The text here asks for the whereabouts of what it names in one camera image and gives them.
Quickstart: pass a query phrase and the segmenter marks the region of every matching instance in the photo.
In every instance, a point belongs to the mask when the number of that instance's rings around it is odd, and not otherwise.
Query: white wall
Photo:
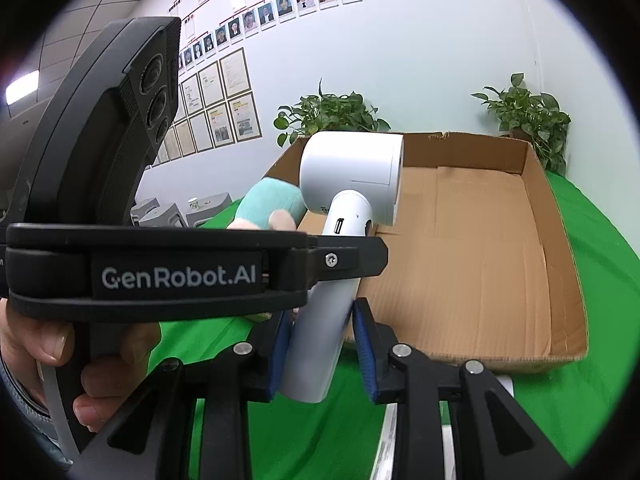
[[[167,14],[173,2],[143,0],[134,15]],[[182,0],[180,16],[197,5]],[[229,0],[207,2],[195,13],[196,34],[231,13]],[[524,72],[532,90],[555,95],[572,117],[569,179],[640,254],[637,125],[606,62],[555,0],[363,0],[277,25],[222,55],[240,46],[263,138],[152,168],[139,198],[184,207],[192,196],[244,195],[282,152],[278,106],[315,93],[320,78],[327,92],[362,93],[397,131],[493,134],[496,121],[469,94]]]
[[[638,124],[606,59],[556,0],[525,0],[533,20],[541,85],[571,115],[567,178],[640,254]]]
[[[222,56],[244,47],[263,138],[152,168],[138,197],[182,206],[214,192],[244,195],[282,153],[273,127],[278,106],[316,93],[320,78],[326,92],[362,93],[398,131],[494,132],[495,121],[469,94],[486,84],[508,84],[512,72],[534,71],[526,16],[506,1],[363,0],[232,45]],[[143,0],[134,15],[167,14],[173,2]],[[197,5],[182,0],[178,12],[185,16]],[[229,0],[207,2],[195,13],[196,34],[231,14]],[[510,22],[508,38],[500,32],[503,20]]]

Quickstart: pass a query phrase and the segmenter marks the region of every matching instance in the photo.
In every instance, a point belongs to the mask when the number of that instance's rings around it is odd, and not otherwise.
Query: sleeve
[[[58,436],[53,422],[46,408],[40,406],[22,385],[13,377],[7,368],[2,355],[0,354],[0,377],[5,389],[9,392],[16,407],[20,411],[24,423],[30,428],[34,439],[40,444],[42,449],[54,460],[63,470],[71,468],[72,462],[60,451],[58,447]]]

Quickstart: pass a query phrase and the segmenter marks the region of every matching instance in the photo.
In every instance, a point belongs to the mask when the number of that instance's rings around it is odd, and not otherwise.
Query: ceiling light
[[[38,76],[40,71],[36,70],[20,79],[17,79],[6,88],[6,103],[8,105],[22,99],[25,95],[35,92],[38,89]]]

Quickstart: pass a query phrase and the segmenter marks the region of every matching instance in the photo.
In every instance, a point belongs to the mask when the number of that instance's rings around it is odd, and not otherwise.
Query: screw
[[[335,253],[329,253],[324,257],[327,267],[335,267],[338,263],[338,256]]]
[[[467,361],[465,363],[465,368],[467,372],[473,375],[481,374],[484,370],[484,366],[482,365],[482,363],[480,361],[476,361],[475,359]]]
[[[234,346],[234,353],[238,355],[247,355],[250,354],[253,349],[254,347],[251,346],[251,343],[242,341],[240,343],[236,343],[236,345]]]
[[[162,370],[164,370],[165,372],[171,372],[178,366],[180,366],[180,361],[178,361],[178,359],[176,359],[175,357],[169,357],[168,359],[162,361],[161,364]]]
[[[411,347],[409,345],[405,345],[404,343],[394,345],[391,351],[396,357],[407,357],[411,355]]]

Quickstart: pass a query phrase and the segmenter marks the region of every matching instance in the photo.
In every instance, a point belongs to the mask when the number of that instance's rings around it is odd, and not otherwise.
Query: blue gripper pad
[[[353,335],[356,340],[356,350],[358,352],[358,362],[360,364],[360,374],[362,375],[362,383],[369,399],[375,401],[378,396],[378,382],[376,380],[376,359],[373,354],[373,348],[367,335],[360,307],[357,303],[353,303]]]
[[[273,351],[269,358],[269,384],[267,387],[269,399],[273,399],[280,388],[280,381],[282,380],[282,373],[284,371],[284,361],[287,357],[287,350],[289,349],[289,341],[291,339],[292,325],[293,313],[287,310],[280,319],[276,339],[273,344]]]

